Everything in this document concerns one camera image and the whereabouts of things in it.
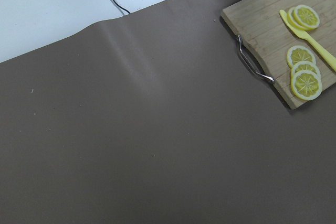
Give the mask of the lemon slice lower left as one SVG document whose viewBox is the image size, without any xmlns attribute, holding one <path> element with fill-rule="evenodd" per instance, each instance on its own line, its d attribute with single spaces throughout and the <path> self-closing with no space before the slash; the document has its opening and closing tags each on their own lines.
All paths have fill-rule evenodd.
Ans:
<svg viewBox="0 0 336 224">
<path fill-rule="evenodd" d="M 291 90 L 302 100 L 311 101 L 322 93 L 321 78 L 309 70 L 300 70 L 291 78 Z"/>
</svg>

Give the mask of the lemon slice middle left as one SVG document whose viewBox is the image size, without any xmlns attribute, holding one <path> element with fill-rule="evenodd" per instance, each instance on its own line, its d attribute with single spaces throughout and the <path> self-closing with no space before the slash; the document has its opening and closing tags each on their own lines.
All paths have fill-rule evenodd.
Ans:
<svg viewBox="0 0 336 224">
<path fill-rule="evenodd" d="M 310 61 L 298 61 L 296 64 L 294 64 L 291 68 L 291 77 L 293 77 L 295 73 L 301 70 L 314 72 L 319 78 L 321 77 L 321 72 L 319 68 Z"/>
</svg>

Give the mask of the wooden cutting board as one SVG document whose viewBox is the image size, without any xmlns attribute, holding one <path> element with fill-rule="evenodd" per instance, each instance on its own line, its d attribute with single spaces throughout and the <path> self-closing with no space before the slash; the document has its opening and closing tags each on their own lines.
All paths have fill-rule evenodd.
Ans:
<svg viewBox="0 0 336 224">
<path fill-rule="evenodd" d="M 274 87 L 291 109 L 300 107 L 304 100 L 291 91 L 286 54 L 292 46 L 310 45 L 288 29 L 279 11 L 300 4 L 312 7 L 320 17 L 320 26 L 309 35 L 335 55 L 335 0 L 242 0 L 222 11 L 223 20 L 235 35 L 241 36 L 264 73 L 274 78 Z"/>
</svg>

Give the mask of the lemon slice upper left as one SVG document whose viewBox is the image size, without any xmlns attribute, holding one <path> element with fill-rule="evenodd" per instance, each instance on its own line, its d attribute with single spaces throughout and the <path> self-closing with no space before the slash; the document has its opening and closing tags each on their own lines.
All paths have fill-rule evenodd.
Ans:
<svg viewBox="0 0 336 224">
<path fill-rule="evenodd" d="M 308 61 L 312 64 L 316 64 L 316 57 L 315 54 L 307 47 L 295 45 L 288 49 L 286 61 L 287 65 L 292 68 L 300 61 Z"/>
</svg>

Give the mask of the lemon slice near knife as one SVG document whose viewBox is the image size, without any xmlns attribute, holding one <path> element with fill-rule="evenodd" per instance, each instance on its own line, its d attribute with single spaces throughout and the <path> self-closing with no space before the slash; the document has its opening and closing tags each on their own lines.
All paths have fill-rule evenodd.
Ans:
<svg viewBox="0 0 336 224">
<path fill-rule="evenodd" d="M 314 30 L 320 26 L 317 12 L 307 5 L 291 7 L 287 12 L 288 22 L 300 30 Z"/>
</svg>

